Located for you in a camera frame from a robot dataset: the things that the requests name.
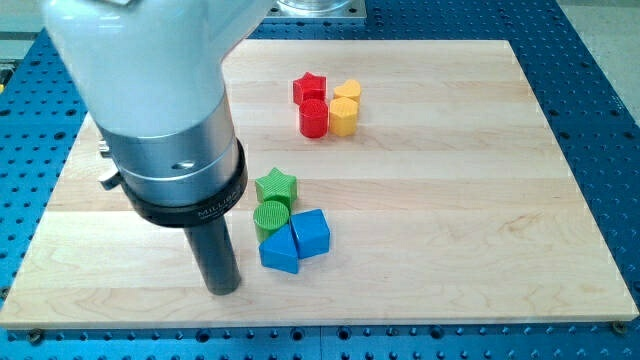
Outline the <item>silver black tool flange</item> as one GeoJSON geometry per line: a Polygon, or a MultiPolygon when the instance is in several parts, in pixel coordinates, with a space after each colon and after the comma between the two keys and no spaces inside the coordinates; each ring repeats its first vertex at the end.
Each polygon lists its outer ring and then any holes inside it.
{"type": "Polygon", "coordinates": [[[119,184],[143,219],[187,228],[223,216],[247,186],[245,153],[227,95],[212,113],[181,131],[142,137],[98,127],[119,171],[119,184]]]}

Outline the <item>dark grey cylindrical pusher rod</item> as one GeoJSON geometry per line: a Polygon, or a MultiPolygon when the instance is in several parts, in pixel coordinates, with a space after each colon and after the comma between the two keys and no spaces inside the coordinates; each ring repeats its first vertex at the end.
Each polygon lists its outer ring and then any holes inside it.
{"type": "Polygon", "coordinates": [[[241,275],[225,219],[188,227],[185,234],[206,288],[214,295],[234,292],[241,275]]]}

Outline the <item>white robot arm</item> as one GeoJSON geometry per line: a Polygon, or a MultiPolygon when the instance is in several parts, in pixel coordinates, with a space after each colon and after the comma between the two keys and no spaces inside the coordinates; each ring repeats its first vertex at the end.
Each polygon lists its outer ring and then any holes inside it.
{"type": "Polygon", "coordinates": [[[222,63],[270,0],[48,1],[46,30],[147,221],[184,230],[208,290],[241,276],[224,219],[247,185],[222,63]]]}

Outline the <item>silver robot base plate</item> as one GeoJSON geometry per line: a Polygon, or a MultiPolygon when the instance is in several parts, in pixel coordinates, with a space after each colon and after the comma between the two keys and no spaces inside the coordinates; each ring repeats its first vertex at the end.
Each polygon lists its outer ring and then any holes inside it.
{"type": "Polygon", "coordinates": [[[276,0],[264,23],[364,23],[365,0],[276,0]]]}

